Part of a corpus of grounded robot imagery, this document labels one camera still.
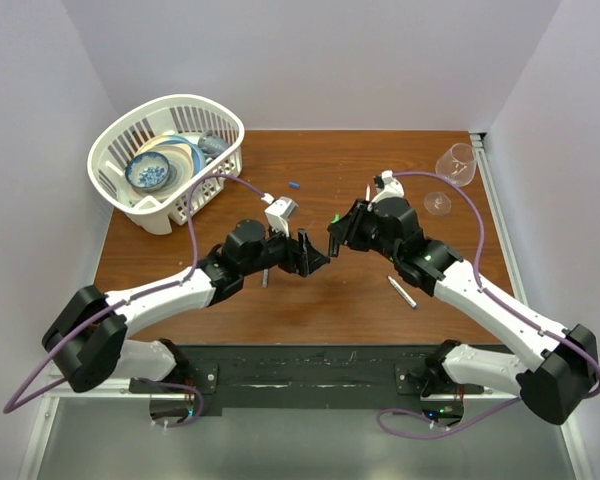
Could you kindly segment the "purple marker pen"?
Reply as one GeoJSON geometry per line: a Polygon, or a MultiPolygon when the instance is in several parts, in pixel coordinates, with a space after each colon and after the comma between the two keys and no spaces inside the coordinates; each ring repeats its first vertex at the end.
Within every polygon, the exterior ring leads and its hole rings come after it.
{"type": "Polygon", "coordinates": [[[407,293],[407,291],[399,284],[392,276],[388,275],[387,280],[394,290],[404,299],[404,301],[414,310],[419,308],[415,299],[407,293]]]}

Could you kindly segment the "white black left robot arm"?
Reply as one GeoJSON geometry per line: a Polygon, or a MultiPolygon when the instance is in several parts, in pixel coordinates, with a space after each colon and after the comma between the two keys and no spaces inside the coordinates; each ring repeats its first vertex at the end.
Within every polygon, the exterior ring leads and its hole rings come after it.
{"type": "Polygon", "coordinates": [[[247,276],[279,268],[307,277],[330,259],[305,230],[295,237],[246,219],[195,266],[135,289],[103,293],[90,285],[69,300],[42,339],[45,351],[76,393],[94,389],[122,364],[137,332],[176,314],[229,299],[247,276]]]}

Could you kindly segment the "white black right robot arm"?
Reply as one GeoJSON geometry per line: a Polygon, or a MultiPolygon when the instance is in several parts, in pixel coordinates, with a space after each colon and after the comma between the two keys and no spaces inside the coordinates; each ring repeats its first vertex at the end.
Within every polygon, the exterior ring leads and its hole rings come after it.
{"type": "Polygon", "coordinates": [[[506,346],[499,353],[444,341],[425,361],[432,390],[446,393],[460,384],[492,388],[561,425],[600,385],[591,330],[581,324],[565,327],[496,287],[461,254],[425,236],[406,199],[358,199],[328,232],[330,256],[343,246],[382,255],[409,285],[464,313],[506,346]]]}

